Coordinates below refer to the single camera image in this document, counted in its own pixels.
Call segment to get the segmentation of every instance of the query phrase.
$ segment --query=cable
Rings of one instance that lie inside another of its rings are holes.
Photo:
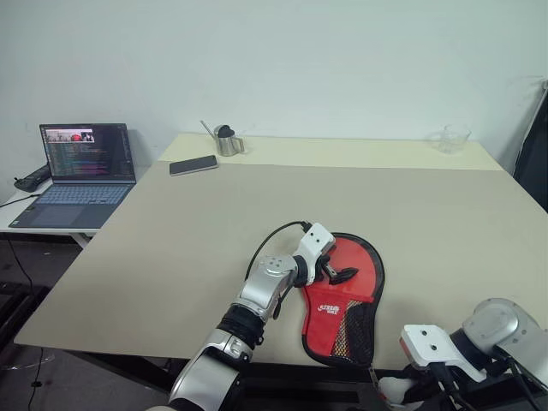
[[[285,297],[288,296],[289,294],[289,291],[291,291],[291,289],[293,288],[293,284],[295,282],[292,282],[291,284],[288,284],[288,287],[285,289],[285,291],[283,292],[282,296],[280,297],[280,299],[277,301],[277,304],[276,304],[276,308],[274,308],[274,313],[272,314],[272,319],[277,319],[278,316],[280,315],[280,311],[282,311],[282,303],[283,303],[283,300],[285,300]]]
[[[31,394],[31,397],[28,399],[27,404],[27,411],[31,411],[31,405],[33,404],[34,394],[36,394],[36,389],[38,387],[42,386],[42,383],[38,381],[38,377],[40,375],[40,368],[42,367],[42,359],[44,358],[44,349],[40,348],[40,357],[38,361],[38,368],[36,370],[36,375],[34,375],[34,381],[31,384],[31,387],[33,387],[33,393]]]
[[[30,199],[30,198],[32,198],[32,197],[39,197],[40,195],[42,195],[42,194],[31,194],[31,195],[28,195],[27,197],[23,197],[22,199],[13,200],[13,201],[10,201],[9,203],[6,203],[6,204],[1,204],[1,205],[0,205],[0,208],[5,207],[5,206],[9,206],[10,204],[14,204],[14,203],[16,203],[17,201],[28,200],[28,199]]]
[[[14,245],[11,243],[11,240],[6,236],[4,235],[4,238],[7,240],[8,242],[8,245],[9,245],[9,248],[11,249],[11,253],[14,255],[14,259],[15,261],[17,262],[17,265],[19,266],[19,269],[21,270],[21,272],[23,273],[23,275],[27,278],[28,280],[28,285],[30,286],[31,288],[31,295],[36,298],[36,294],[34,293],[34,282],[33,282],[33,279],[31,278],[31,276],[29,276],[27,274],[27,272],[25,271],[25,269],[23,268],[23,264],[21,264],[21,262],[19,261],[19,258],[17,257],[17,254],[15,253],[15,249],[14,249]]]
[[[280,227],[278,227],[277,229],[275,229],[274,231],[272,231],[264,240],[263,242],[260,243],[260,246],[259,248],[257,248],[257,251],[255,251],[255,254],[253,255],[253,257],[251,258],[251,260],[249,261],[249,265],[247,266],[247,271],[246,271],[246,277],[245,279],[247,280],[249,278],[249,272],[251,272],[251,267],[253,265],[253,263],[255,262],[255,259],[257,258],[257,255],[260,253],[260,250],[263,249],[263,247],[265,246],[265,244],[277,233],[279,233],[280,231],[282,231],[283,229],[287,229],[288,227],[291,227],[292,225],[300,225],[302,227],[302,229],[306,231],[308,231],[310,229],[310,227],[312,227],[312,225],[307,222],[307,221],[292,221],[291,223],[287,223],[287,224],[284,224]]]
[[[433,362],[429,365],[430,371],[434,377],[444,387],[445,394],[453,398],[453,400],[467,411],[477,411],[471,404],[462,398],[461,393],[455,387],[455,380],[451,375],[449,368],[443,362]]]
[[[29,276],[27,274],[27,272],[23,268],[23,264],[19,261],[19,257],[17,257],[17,254],[15,253],[14,245],[11,243],[11,240],[6,235],[4,236],[4,238],[8,241],[9,248],[11,249],[11,252],[14,255],[14,259],[17,262],[17,265],[19,266],[19,269],[21,270],[23,275],[27,278],[28,285],[30,286],[30,289],[31,289],[31,291],[30,291],[31,296],[34,299],[34,302],[36,302],[37,300],[36,300],[36,293],[34,292],[34,281],[31,278],[31,276]],[[33,399],[34,399],[34,395],[36,394],[36,389],[38,387],[42,386],[42,383],[40,381],[38,381],[38,378],[39,378],[39,375],[40,375],[40,369],[42,368],[42,360],[43,359],[44,359],[44,349],[40,348],[40,357],[39,357],[39,361],[38,361],[38,368],[36,369],[36,375],[34,376],[34,381],[31,383],[31,387],[33,388],[33,393],[31,394],[31,397],[28,400],[28,404],[27,404],[27,410],[28,411],[31,411],[31,405],[33,404]]]
[[[464,398],[461,397],[461,394],[458,393],[458,391],[453,392],[451,396],[453,397],[455,402],[464,409],[467,409],[468,411],[476,411],[476,408],[470,405],[470,403],[466,402]]]
[[[525,395],[525,397],[531,404],[531,407],[533,407],[536,411],[542,411],[540,406],[534,400],[533,394],[531,394],[529,387],[527,387],[527,384],[525,384],[525,381],[523,380],[523,375],[520,372],[520,369],[518,368],[515,360],[511,357],[508,357],[507,360],[510,366],[510,371],[512,372],[512,375],[514,376],[516,383],[520,386],[521,390],[523,391],[523,394]]]

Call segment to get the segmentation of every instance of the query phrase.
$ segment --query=black cable on floor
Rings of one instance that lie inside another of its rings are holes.
[[[31,278],[31,276],[29,276],[27,274],[27,272],[25,271],[25,268],[23,268],[23,264],[20,262],[19,257],[17,257],[17,253],[15,252],[14,245],[11,243],[11,240],[6,235],[4,236],[4,238],[8,242],[9,248],[11,249],[11,253],[14,255],[14,259],[17,262],[17,265],[19,266],[19,269],[21,270],[23,275],[27,278],[28,285],[31,289],[31,296],[33,297],[34,301],[36,301],[36,293],[34,292],[34,281],[33,281],[33,279]],[[40,369],[42,368],[42,360],[43,359],[44,359],[44,349],[40,348],[40,357],[39,357],[39,361],[38,361],[38,368],[36,369],[36,375],[34,376],[34,381],[31,383],[31,387],[33,388],[33,393],[31,394],[31,397],[28,400],[28,404],[27,404],[27,410],[28,411],[31,411],[31,406],[33,405],[33,399],[34,399],[34,395],[36,394],[36,389],[38,387],[42,386],[42,383],[38,380],[38,378],[40,376]]]
[[[31,288],[31,295],[35,298],[36,297],[36,294],[34,293],[34,282],[33,282],[33,279],[31,278],[31,276],[29,276],[27,274],[27,272],[25,271],[25,269],[23,268],[23,264],[21,264],[21,262],[19,261],[19,258],[17,257],[17,254],[15,253],[15,249],[14,249],[14,245],[11,243],[11,240],[5,236],[5,239],[6,241],[8,242],[8,245],[9,245],[9,248],[11,249],[11,253],[14,255],[14,259],[15,261],[17,262],[17,265],[19,266],[19,269],[21,270],[21,272],[23,273],[23,275],[27,278],[28,280],[28,285],[30,286]]]
[[[33,387],[33,393],[31,394],[31,397],[28,399],[27,411],[32,411],[31,405],[33,405],[34,394],[36,394],[36,389],[38,387],[42,386],[42,383],[40,381],[38,381],[38,377],[40,375],[40,368],[42,367],[42,360],[43,359],[44,359],[44,349],[40,348],[40,357],[39,357],[39,361],[38,361],[38,368],[36,369],[36,375],[34,376],[34,381],[31,384],[31,387]]]

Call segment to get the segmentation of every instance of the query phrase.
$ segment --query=laptop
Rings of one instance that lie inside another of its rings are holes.
[[[53,184],[13,228],[99,229],[135,184],[125,124],[41,124]]]

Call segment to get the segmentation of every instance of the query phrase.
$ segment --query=robotic arm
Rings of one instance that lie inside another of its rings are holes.
[[[244,283],[221,322],[176,379],[170,408],[193,411],[229,409],[240,385],[240,370],[263,342],[263,329],[292,287],[314,281],[315,265],[335,244],[315,223],[290,255],[264,257]]]
[[[322,257],[335,244],[321,224],[305,229],[293,255],[259,260],[217,328],[177,377],[169,406],[149,411],[233,408],[241,387],[240,372],[263,342],[266,322],[277,317],[283,298],[293,287],[314,282],[317,264],[326,265]],[[329,265],[324,268],[331,276],[337,275]],[[459,387],[468,381],[479,383],[509,366],[519,367],[548,388],[548,331],[541,330],[512,301],[483,301],[462,328],[450,335],[436,325],[405,325],[401,344],[411,361],[404,370],[409,378],[378,382],[387,401],[397,407],[407,404],[411,408],[406,409],[415,409],[414,404],[437,394],[441,385],[455,403],[471,410]]]
[[[455,403],[472,409],[462,400],[468,382],[480,383],[508,368],[518,382],[524,374],[548,390],[548,331],[503,298],[482,301],[450,335],[437,325],[405,325],[400,343],[411,361],[404,370],[409,378],[381,378],[378,383],[390,405],[413,409],[441,387]]]

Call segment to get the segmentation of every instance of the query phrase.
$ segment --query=glass cup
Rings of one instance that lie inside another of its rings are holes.
[[[461,151],[470,133],[470,129],[466,126],[448,124],[439,134],[438,150],[445,154]]]

